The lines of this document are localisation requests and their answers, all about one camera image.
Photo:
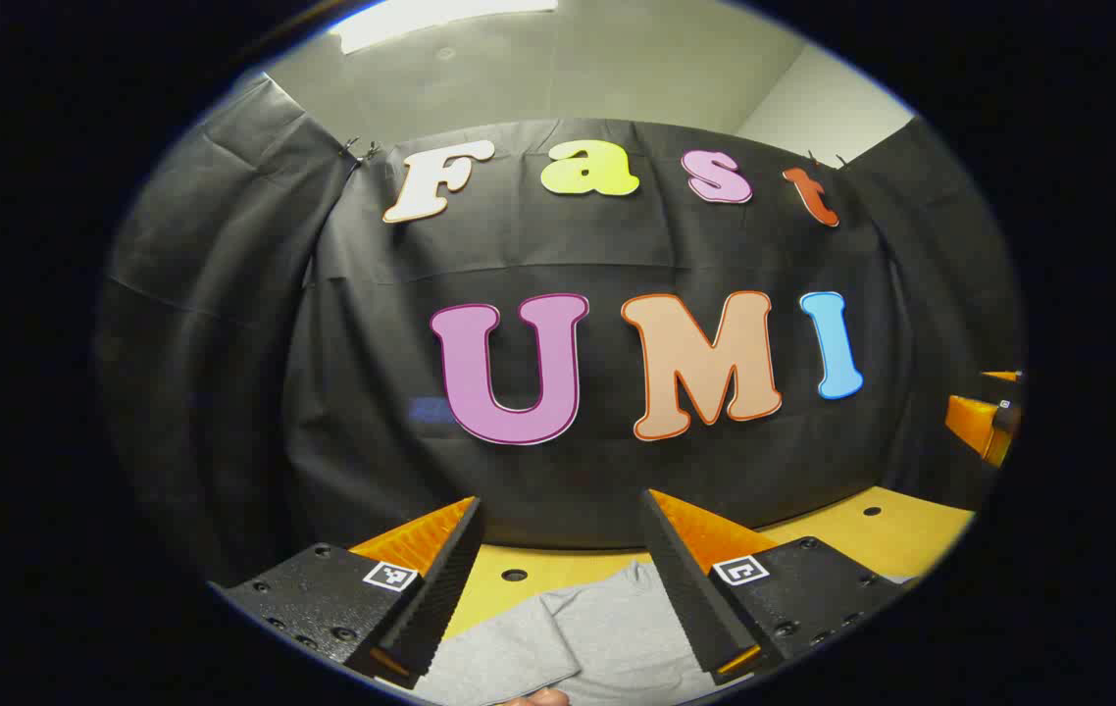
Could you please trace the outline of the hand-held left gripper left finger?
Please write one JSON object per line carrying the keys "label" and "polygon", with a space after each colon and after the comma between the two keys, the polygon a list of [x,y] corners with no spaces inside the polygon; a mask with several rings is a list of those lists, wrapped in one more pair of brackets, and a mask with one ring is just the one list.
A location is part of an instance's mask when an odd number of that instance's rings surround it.
{"label": "hand-held left gripper left finger", "polygon": [[482,538],[481,500],[466,497],[352,548],[316,542],[217,591],[308,652],[414,687],[435,660]]}

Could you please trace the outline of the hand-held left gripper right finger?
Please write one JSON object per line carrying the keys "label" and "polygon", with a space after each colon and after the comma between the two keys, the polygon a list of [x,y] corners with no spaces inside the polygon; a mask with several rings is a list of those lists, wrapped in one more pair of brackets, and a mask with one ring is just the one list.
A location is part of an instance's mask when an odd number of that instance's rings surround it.
{"label": "hand-held left gripper right finger", "polygon": [[719,686],[799,660],[904,591],[818,536],[775,542],[656,489],[639,493],[639,533],[698,666]]}

